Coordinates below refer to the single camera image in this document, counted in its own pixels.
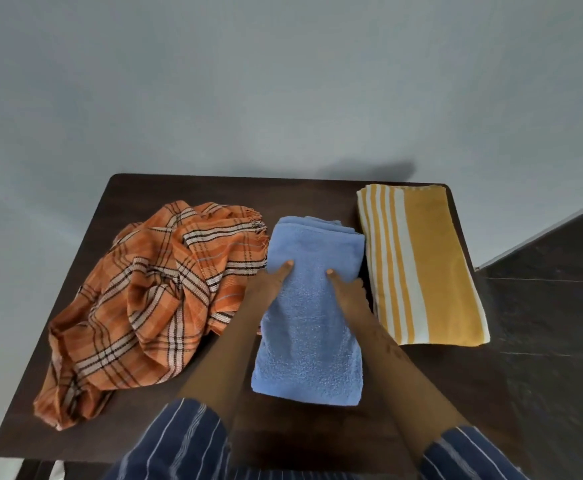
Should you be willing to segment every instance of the folded blue towel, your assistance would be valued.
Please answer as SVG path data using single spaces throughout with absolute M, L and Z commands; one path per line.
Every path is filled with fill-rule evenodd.
M 365 237 L 339 221 L 283 217 L 272 232 L 267 270 L 294 267 L 261 323 L 252 389 L 303 403 L 355 406 L 362 391 L 360 347 L 325 272 L 358 276 Z

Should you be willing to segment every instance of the blue striped sleeve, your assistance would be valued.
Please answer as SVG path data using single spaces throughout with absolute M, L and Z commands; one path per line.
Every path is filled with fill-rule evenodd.
M 230 459 L 218 415 L 193 399 L 169 403 L 105 480 L 224 480 Z
M 526 480 L 527 477 L 477 428 L 450 429 L 424 452 L 426 480 Z

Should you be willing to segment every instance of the striped shirt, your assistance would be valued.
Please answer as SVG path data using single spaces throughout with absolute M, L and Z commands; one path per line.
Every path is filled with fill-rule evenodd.
M 479 430 L 447 431 L 424 453 L 425 480 L 523 480 Z M 218 415 L 193 399 L 169 403 L 139 442 L 107 472 L 105 480 L 353 480 L 346 472 L 300 472 L 230 467 L 227 431 Z

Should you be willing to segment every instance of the dark wooden table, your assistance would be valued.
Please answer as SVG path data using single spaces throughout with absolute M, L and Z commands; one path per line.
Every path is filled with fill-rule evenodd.
M 115 175 L 109 180 L 96 208 L 50 318 L 71 302 L 83 279 L 109 249 L 116 233 L 130 222 L 147 219 L 164 203 L 184 200 L 197 205 L 215 201 L 253 207 L 262 213 L 269 231 L 280 217 L 288 215 L 340 219 L 344 225 L 360 229 L 356 191 L 368 183 Z M 447 197 L 469 261 L 449 190 Z M 366 266 L 361 274 L 366 278 Z M 58 432 L 32 412 L 32 402 L 50 359 L 47 329 L 43 330 L 0 426 L 0 456 L 114 462 L 133 446 L 162 406 L 175 396 L 214 339 L 204 339 L 191 364 L 177 378 L 152 387 L 119 391 L 99 417 Z M 467 419 L 481 428 L 512 460 L 525 463 L 506 380 L 490 347 L 421 345 L 405 349 Z M 395 474 L 413 471 L 404 444 L 366 370 L 360 404 L 338 408 L 256 394 L 249 387 L 251 368 L 232 432 L 233 462 L 236 464 Z

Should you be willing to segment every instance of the plaid scarf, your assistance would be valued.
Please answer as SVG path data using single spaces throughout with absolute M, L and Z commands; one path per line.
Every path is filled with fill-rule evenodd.
M 179 374 L 265 266 L 266 229 L 253 209 L 183 201 L 128 225 L 49 323 L 52 361 L 34 413 L 68 428 L 97 416 L 115 389 Z

